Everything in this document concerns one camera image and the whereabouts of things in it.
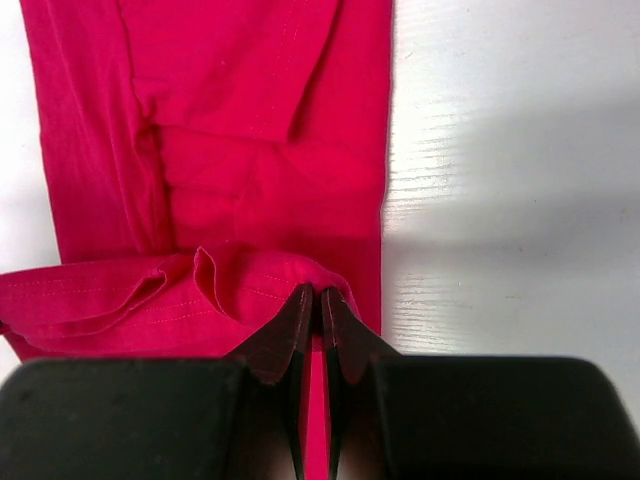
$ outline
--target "white table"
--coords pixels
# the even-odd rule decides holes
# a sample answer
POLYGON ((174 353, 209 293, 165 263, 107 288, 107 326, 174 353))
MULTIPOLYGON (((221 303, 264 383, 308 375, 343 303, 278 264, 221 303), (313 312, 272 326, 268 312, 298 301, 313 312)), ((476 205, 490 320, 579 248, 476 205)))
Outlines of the white table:
MULTIPOLYGON (((385 336, 590 359, 640 425, 640 2, 397 0, 395 36, 385 336)), ((0 62, 0 271, 55 264, 18 0, 0 62)))

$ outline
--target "red cloth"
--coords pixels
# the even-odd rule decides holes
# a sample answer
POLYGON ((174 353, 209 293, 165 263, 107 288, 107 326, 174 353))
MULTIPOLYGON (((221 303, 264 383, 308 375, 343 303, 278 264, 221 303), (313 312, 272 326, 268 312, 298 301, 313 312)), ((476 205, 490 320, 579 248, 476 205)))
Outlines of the red cloth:
POLYGON ((21 1, 63 263, 0 276, 21 358, 222 355, 306 281, 380 330, 390 0, 21 1))

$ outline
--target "red t-shirt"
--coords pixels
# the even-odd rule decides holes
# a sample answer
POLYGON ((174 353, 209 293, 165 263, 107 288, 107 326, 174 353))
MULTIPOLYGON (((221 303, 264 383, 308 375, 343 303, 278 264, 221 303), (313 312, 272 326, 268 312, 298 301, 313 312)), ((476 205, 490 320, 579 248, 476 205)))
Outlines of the red t-shirt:
POLYGON ((22 0, 62 266, 22 359, 219 356, 293 287, 380 330, 390 0, 22 0))

